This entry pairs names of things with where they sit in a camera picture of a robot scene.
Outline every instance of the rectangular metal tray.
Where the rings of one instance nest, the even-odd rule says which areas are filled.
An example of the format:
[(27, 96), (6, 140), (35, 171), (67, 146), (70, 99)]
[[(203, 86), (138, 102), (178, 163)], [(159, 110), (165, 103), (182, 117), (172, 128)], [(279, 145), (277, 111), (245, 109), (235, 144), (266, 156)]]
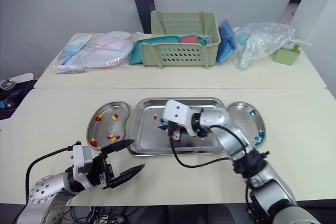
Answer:
[[(210, 110), (217, 107), (224, 108), (224, 104), (217, 98), (147, 98), (140, 101), (132, 117), (127, 139), (135, 142), (128, 147), (131, 154), (136, 156), (167, 155), (172, 154), (168, 135), (159, 129), (164, 106), (170, 99), (174, 99), (194, 110), (202, 108)], [(181, 135), (180, 141), (175, 141), (176, 152), (180, 154), (190, 153), (220, 153), (223, 148), (218, 143), (215, 135), (210, 133), (203, 140), (199, 137)]]

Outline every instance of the white table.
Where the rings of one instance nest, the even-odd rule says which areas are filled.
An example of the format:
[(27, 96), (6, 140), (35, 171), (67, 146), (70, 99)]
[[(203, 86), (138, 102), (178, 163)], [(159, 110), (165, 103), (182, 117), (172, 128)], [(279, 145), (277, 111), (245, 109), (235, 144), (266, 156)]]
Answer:
[(205, 67), (144, 67), (129, 65), (113, 69), (90, 69), (86, 73), (55, 74), (56, 58), (35, 88), (325, 88), (326, 85), (306, 54), (288, 66), (271, 57), (251, 61), (239, 70), (232, 60)]
[[(267, 139), (260, 151), (294, 192), (297, 200), (336, 198), (334, 150), (336, 102), (327, 89), (35, 89), (22, 102), (0, 135), (0, 202), (24, 203), (27, 166), (36, 158), (86, 143), (96, 109), (122, 100), (133, 112), (152, 97), (217, 97), (225, 105), (246, 101), (262, 114)], [(71, 153), (38, 163), (30, 186), (48, 174), (71, 166)], [(216, 155), (187, 155), (197, 164)], [(173, 156), (135, 157), (127, 150), (110, 156), (115, 174), (145, 163), (132, 180), (115, 188), (83, 191), (69, 203), (91, 206), (210, 204), (244, 202), (244, 182), (229, 161), (202, 168), (180, 166)]]

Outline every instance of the teal tray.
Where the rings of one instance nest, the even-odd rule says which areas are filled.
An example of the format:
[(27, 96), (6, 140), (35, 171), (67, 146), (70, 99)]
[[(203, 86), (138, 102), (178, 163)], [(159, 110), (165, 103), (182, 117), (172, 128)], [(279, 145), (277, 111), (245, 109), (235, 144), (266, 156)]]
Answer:
[(179, 36), (176, 36), (176, 35), (170, 35), (170, 36), (163, 36), (163, 37), (156, 37), (156, 38), (138, 40), (137, 42), (134, 43), (134, 48), (133, 48), (133, 51), (131, 53), (130, 64), (142, 63), (142, 55), (141, 55), (141, 44), (142, 43), (146, 43), (148, 45), (151, 45), (153, 43), (160, 43), (160, 42), (177, 43), (177, 42), (180, 42), (180, 38), (179, 38)]

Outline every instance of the blue package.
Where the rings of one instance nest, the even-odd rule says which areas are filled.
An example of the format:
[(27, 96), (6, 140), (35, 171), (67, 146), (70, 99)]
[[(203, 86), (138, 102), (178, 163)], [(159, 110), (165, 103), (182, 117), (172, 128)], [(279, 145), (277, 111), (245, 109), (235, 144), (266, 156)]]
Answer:
[(222, 63), (236, 49), (233, 33), (227, 20), (219, 26), (219, 35), (221, 42), (218, 45), (217, 59), (218, 63)]

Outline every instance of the pill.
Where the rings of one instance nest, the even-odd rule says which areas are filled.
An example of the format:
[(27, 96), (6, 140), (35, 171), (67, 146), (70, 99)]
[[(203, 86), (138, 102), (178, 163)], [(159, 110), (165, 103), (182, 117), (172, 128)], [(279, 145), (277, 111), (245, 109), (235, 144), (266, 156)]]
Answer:
[(106, 138), (110, 139), (110, 138), (113, 138), (113, 137), (114, 137), (114, 134), (111, 134), (111, 135), (108, 135)]

